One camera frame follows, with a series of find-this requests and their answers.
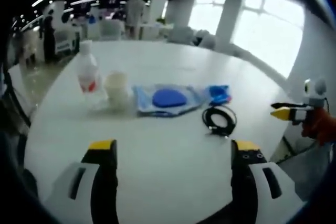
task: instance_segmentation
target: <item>blue sponge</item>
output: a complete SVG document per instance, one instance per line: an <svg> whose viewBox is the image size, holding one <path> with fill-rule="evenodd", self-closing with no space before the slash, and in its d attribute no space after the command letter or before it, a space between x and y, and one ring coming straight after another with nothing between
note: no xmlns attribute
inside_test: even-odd
<svg viewBox="0 0 336 224"><path fill-rule="evenodd" d="M187 103L184 94L174 89L160 89L153 96L153 105L159 108L183 106Z"/></svg>

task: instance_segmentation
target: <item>bottle label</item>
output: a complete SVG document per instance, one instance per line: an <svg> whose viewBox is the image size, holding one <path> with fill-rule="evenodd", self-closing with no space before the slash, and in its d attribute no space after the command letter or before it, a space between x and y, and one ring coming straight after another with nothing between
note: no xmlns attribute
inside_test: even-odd
<svg viewBox="0 0 336 224"><path fill-rule="evenodd" d="M97 76L79 76L78 80L83 93L92 93L97 90Z"/></svg>

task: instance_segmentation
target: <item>bottle cap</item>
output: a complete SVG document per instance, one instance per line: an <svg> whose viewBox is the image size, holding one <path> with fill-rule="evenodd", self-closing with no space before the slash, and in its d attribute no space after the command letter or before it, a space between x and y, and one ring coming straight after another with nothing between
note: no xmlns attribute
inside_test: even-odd
<svg viewBox="0 0 336 224"><path fill-rule="evenodd" d="M81 55L89 55L91 53L92 40L85 40L79 44L79 52Z"/></svg>

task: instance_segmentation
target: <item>window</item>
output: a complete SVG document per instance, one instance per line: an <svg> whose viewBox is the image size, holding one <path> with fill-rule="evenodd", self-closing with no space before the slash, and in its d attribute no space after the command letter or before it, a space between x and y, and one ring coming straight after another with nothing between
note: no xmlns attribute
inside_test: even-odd
<svg viewBox="0 0 336 224"><path fill-rule="evenodd" d="M304 22L303 7L292 0L244 0L232 41L287 78Z"/></svg>
<svg viewBox="0 0 336 224"><path fill-rule="evenodd" d="M215 35L225 0L195 0L189 26L195 30L208 30Z"/></svg>
<svg viewBox="0 0 336 224"><path fill-rule="evenodd" d="M167 7L168 7L168 1L166 1L164 3L164 7L163 7L163 12L162 12L161 18L166 18Z"/></svg>

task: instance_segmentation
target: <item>white chair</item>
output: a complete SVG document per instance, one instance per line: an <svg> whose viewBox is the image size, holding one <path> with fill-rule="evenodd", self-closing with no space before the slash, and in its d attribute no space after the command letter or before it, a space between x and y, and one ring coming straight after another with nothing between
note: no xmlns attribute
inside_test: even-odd
<svg viewBox="0 0 336 224"><path fill-rule="evenodd" d="M102 40L120 40L122 33L121 22L117 19L100 21L100 38Z"/></svg>
<svg viewBox="0 0 336 224"><path fill-rule="evenodd" d="M98 23L88 25L88 39L97 40L100 38L100 27Z"/></svg>
<svg viewBox="0 0 336 224"><path fill-rule="evenodd" d="M216 36L208 34L202 39L199 47L215 50L217 44Z"/></svg>
<svg viewBox="0 0 336 224"><path fill-rule="evenodd" d="M174 27L168 36L168 42L193 45L192 40L194 37L194 32L190 27Z"/></svg>
<svg viewBox="0 0 336 224"><path fill-rule="evenodd" d="M72 51L72 37L68 30L60 30L54 32L55 37L55 53Z"/></svg>
<svg viewBox="0 0 336 224"><path fill-rule="evenodd" d="M208 34L210 34L210 33L207 30L198 30L193 37L193 44L195 46L199 46L202 39Z"/></svg>

